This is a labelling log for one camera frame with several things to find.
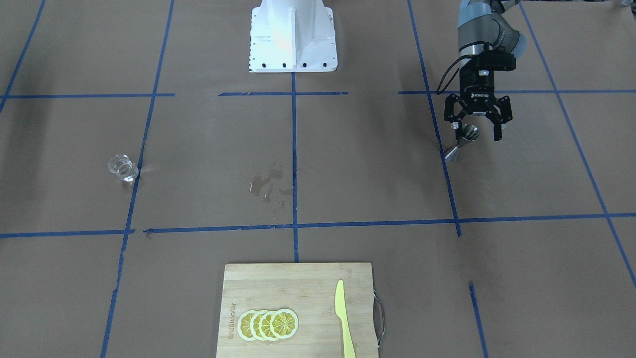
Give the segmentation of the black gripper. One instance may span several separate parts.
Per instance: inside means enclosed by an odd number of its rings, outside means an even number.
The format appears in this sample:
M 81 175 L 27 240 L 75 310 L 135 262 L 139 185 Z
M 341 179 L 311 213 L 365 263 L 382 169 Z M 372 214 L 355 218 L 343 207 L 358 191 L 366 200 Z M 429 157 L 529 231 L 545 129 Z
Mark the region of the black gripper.
M 463 129 L 467 115 L 488 116 L 493 125 L 493 140 L 502 140 L 502 129 L 513 120 L 511 100 L 508 95 L 497 99 L 494 95 L 494 74 L 461 67 L 459 73 L 459 95 L 450 94 L 445 99 L 444 120 L 452 129 Z

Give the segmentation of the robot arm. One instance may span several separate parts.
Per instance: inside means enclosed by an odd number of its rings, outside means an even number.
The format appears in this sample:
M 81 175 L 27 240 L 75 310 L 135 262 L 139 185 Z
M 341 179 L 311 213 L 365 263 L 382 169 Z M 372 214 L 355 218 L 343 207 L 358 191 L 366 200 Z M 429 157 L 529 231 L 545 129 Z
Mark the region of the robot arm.
M 508 95 L 495 96 L 494 73 L 513 71 L 525 52 L 527 39 L 513 29 L 503 14 L 519 4 L 517 0 L 463 0 L 458 15 L 458 59 L 452 80 L 459 77 L 459 94 L 445 100 L 444 120 L 452 125 L 455 138 L 461 139 L 466 116 L 485 116 L 493 125 L 495 141 L 502 139 L 502 129 L 513 120 Z

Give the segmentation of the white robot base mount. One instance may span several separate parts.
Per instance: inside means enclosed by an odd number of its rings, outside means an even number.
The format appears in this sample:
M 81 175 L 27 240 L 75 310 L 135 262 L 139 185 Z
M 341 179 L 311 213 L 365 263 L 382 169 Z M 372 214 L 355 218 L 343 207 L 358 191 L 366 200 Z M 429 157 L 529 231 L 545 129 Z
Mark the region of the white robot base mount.
M 337 70 L 334 14 L 321 0 L 263 0 L 250 20 L 250 72 Z

